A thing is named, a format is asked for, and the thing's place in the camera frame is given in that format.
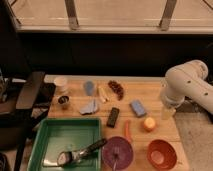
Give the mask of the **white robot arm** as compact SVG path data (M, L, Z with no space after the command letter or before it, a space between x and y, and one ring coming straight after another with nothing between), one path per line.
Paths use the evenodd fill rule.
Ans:
M213 86L205 81L208 67L201 60L192 60L170 68L165 74L161 90L162 118L174 115L186 97L203 107L213 116Z

